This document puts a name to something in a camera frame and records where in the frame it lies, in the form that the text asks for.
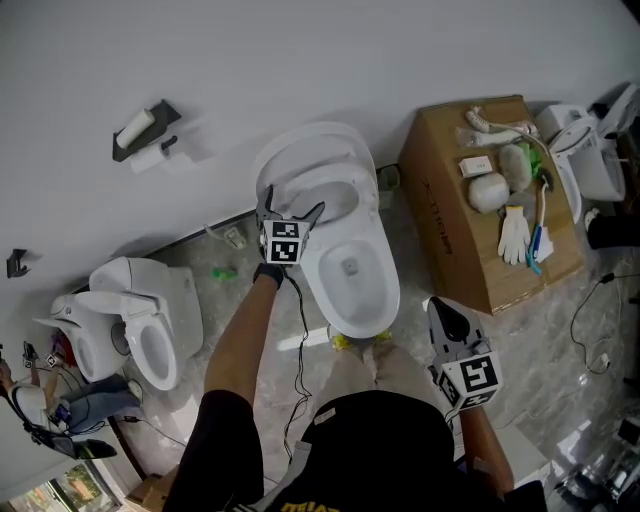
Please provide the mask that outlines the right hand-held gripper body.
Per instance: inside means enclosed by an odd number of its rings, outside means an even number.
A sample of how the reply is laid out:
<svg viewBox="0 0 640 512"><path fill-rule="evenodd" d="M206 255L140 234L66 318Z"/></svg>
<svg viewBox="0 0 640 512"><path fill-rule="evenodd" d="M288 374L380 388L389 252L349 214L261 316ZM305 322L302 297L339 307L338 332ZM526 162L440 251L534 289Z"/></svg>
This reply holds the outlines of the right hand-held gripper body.
<svg viewBox="0 0 640 512"><path fill-rule="evenodd" d="M428 365L443 412L461 412L489 403L503 386L496 351L471 349L438 355Z"/></svg>

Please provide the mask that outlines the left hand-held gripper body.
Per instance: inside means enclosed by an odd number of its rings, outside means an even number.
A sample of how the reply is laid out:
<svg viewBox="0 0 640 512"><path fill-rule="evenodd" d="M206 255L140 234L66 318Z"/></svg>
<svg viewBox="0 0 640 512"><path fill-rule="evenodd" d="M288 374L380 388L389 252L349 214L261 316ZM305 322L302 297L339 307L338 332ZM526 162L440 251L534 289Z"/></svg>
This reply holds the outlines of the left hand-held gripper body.
<svg viewBox="0 0 640 512"><path fill-rule="evenodd" d="M291 218L275 218L257 222L259 247L266 263L296 265L309 237L308 233L298 233Z"/></svg>

